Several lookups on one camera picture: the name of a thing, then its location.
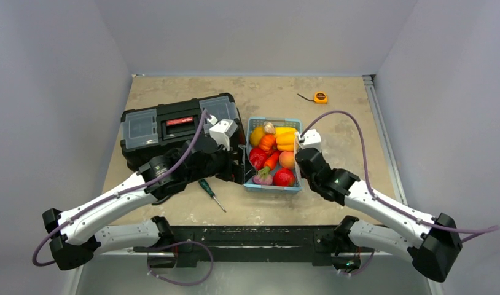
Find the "purple onion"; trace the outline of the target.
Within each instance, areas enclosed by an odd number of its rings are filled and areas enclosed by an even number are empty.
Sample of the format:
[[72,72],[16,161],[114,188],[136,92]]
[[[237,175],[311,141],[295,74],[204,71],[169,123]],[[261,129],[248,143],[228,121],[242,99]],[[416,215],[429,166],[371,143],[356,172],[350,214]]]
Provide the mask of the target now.
[[268,170],[258,171],[252,178],[254,184],[271,186],[273,184],[273,176]]

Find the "light blue plastic basket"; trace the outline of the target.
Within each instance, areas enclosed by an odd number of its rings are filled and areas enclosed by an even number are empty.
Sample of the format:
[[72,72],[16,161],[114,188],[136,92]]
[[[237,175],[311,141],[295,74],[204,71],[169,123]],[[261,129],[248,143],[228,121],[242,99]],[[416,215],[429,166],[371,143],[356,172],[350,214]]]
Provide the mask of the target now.
[[[247,134],[246,134],[246,150],[249,154],[251,149],[253,148],[249,143],[249,137],[253,129],[257,126],[263,125],[264,122],[271,122],[274,126],[285,126],[285,127],[294,127],[297,130],[302,130],[302,123],[298,119],[290,119],[290,118],[272,118],[272,117],[259,117],[253,116],[248,119],[247,122]],[[245,184],[243,184],[247,191],[254,192],[267,192],[267,193],[283,193],[283,194],[296,194],[299,192],[299,188],[297,186],[297,182],[292,187],[281,187],[281,186],[264,186],[254,184],[252,178]]]

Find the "peach fruit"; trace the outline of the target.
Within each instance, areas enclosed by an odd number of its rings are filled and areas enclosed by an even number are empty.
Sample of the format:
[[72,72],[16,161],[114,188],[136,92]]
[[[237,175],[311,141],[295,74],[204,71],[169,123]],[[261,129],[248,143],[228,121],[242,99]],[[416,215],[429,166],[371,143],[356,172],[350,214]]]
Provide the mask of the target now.
[[279,164],[282,168],[293,170],[295,168],[295,155],[293,151],[283,151],[279,156]]

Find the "red apple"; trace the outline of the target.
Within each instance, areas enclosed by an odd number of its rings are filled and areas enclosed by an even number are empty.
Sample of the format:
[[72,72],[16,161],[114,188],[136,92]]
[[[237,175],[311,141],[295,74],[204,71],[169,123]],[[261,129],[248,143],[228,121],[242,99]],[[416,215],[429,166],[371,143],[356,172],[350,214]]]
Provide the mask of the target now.
[[273,176],[274,186],[292,187],[296,181],[295,174],[287,168],[280,168]]

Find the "small orange pumpkin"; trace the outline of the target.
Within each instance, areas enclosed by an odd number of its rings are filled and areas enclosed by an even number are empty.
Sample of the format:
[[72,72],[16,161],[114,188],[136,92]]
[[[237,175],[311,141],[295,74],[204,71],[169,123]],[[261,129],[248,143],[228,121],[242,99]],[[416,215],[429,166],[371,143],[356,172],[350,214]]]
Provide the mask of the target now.
[[270,154],[275,149],[276,138],[272,134],[266,134],[261,137],[258,147],[264,152]]

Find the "yellow bell pepper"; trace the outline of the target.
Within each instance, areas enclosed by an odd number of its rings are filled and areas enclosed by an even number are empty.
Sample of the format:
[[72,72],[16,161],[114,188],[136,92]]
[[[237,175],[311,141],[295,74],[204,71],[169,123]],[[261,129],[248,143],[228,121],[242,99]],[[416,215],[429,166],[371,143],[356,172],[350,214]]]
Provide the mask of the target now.
[[296,131],[285,132],[277,135],[275,140],[277,150],[293,152],[296,138]]

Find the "white garlic bulb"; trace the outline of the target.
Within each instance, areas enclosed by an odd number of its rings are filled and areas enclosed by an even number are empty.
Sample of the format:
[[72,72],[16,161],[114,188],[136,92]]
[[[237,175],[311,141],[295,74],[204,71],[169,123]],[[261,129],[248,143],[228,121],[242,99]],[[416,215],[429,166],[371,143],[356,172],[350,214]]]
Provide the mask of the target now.
[[271,122],[264,122],[263,126],[263,132],[266,135],[274,135],[275,132],[275,126]]

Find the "clear zip top bag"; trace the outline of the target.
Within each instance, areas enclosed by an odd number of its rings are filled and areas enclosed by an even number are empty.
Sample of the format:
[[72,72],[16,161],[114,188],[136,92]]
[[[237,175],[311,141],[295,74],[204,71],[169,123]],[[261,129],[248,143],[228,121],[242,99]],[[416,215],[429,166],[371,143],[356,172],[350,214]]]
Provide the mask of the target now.
[[296,176],[297,186],[299,188],[299,191],[301,191],[303,189],[302,173],[300,170],[300,166],[297,163],[297,154],[299,153],[299,151],[302,148],[301,140],[302,140],[302,138],[300,137],[300,131],[297,130],[295,132],[295,141],[294,141],[294,164],[295,164],[295,176]]

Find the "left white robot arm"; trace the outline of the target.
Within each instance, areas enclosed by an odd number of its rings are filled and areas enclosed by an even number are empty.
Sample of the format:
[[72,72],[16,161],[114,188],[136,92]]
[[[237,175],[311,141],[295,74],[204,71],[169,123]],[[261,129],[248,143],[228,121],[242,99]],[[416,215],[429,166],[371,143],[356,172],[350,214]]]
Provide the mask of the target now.
[[123,183],[84,205],[45,211],[53,262],[60,270],[71,270],[97,254],[122,248],[166,251],[175,242],[166,218],[155,216],[127,226],[111,223],[137,208],[165,202],[200,179],[215,176],[244,184],[254,171],[243,145],[226,149],[203,135],[196,142],[188,140],[182,148],[151,158]]

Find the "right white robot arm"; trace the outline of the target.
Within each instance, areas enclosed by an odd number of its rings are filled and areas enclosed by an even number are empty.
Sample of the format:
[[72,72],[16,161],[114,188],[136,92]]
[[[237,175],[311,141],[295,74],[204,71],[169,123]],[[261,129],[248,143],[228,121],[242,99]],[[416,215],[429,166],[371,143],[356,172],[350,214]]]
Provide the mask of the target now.
[[369,189],[357,175],[331,168],[313,147],[295,155],[300,174],[310,189],[327,201],[365,213],[380,221],[374,226],[356,221],[334,234],[342,250],[354,245],[374,248],[412,263],[424,277],[443,283],[451,271],[463,243],[455,220],[441,213],[433,216],[407,207],[382,193]]

